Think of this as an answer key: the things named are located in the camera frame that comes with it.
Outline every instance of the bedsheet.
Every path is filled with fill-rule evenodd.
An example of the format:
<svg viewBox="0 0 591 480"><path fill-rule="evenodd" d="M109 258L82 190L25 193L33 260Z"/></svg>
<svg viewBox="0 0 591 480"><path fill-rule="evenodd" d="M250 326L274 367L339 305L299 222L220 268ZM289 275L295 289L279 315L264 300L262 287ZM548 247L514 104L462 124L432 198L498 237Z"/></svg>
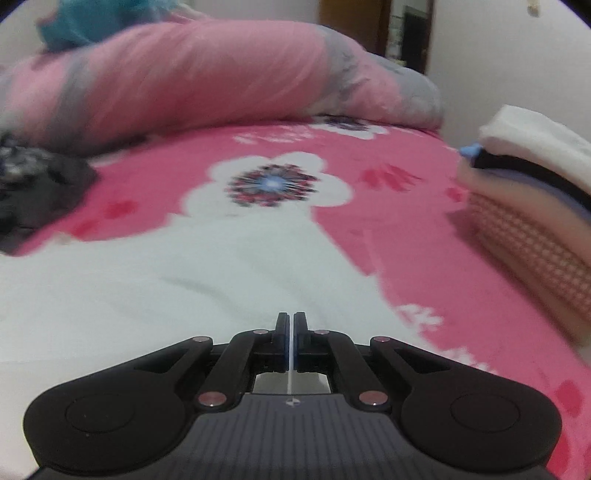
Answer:
<svg viewBox="0 0 591 480"><path fill-rule="evenodd" d="M549 468L591 466L591 375L487 256L432 134L343 118L159 138L96 163L83 206L0 257L0 478L35 463L28 403L178 342L305 311L531 385L563 418Z"/></svg>

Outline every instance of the pink blanket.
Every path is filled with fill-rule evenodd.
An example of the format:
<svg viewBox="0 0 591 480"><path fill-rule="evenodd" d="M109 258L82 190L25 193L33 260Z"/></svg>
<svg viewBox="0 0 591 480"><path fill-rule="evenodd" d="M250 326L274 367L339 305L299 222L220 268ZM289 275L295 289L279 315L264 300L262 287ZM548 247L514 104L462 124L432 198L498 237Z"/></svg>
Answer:
<svg viewBox="0 0 591 480"><path fill-rule="evenodd" d="M210 18L142 25L24 60L0 76L0 112L0 128L76 154L149 134L320 113L423 129L442 120L426 77L333 30Z"/></svg>

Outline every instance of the blue flower center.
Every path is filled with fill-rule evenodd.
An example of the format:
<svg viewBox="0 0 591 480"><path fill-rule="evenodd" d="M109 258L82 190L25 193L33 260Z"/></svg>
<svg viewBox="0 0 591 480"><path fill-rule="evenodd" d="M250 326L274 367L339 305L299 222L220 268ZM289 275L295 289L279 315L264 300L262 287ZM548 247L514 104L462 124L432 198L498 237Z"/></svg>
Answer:
<svg viewBox="0 0 591 480"><path fill-rule="evenodd" d="M275 175L269 175L259 180L259 188L263 192L282 192L285 190L285 179Z"/></svg>

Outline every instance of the blue cloth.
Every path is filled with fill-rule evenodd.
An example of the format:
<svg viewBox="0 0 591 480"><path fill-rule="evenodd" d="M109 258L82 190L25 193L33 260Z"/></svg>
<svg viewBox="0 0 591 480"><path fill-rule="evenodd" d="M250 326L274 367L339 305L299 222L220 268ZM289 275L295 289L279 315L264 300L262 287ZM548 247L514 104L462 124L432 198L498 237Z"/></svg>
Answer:
<svg viewBox="0 0 591 480"><path fill-rule="evenodd" d="M482 150L482 146L479 143L474 143L468 147L462 147L459 150L459 153L462 157L467 159L470 162L470 165L473 165L474 158L478 156L480 151ZM587 220L591 223L591 212L587 210L583 205L577 202L574 198L572 198L568 193L563 192L552 185L548 185L547 183L530 177L525 173L521 173L519 171L514 170L504 170L501 168L486 168L481 170L481 172L485 174L494 175L495 177L500 177L502 179L513 180L518 183L523 183L525 185L530 185L532 187L538 188L540 190L544 190L548 192L552 196L556 197L558 200L563 202L569 208L571 208L577 215L581 218Z"/></svg>
<svg viewBox="0 0 591 480"><path fill-rule="evenodd" d="M37 25L49 51L84 47L142 23L165 20L178 0L60 0Z"/></svg>

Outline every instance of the checkered cloth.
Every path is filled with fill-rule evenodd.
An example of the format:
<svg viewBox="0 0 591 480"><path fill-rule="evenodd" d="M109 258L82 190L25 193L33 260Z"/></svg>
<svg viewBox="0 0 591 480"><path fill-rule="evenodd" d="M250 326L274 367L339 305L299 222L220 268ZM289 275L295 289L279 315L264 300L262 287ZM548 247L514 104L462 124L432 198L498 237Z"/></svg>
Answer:
<svg viewBox="0 0 591 480"><path fill-rule="evenodd" d="M591 322L591 267L516 210L474 193L468 205L482 233L519 258L542 285Z"/></svg>

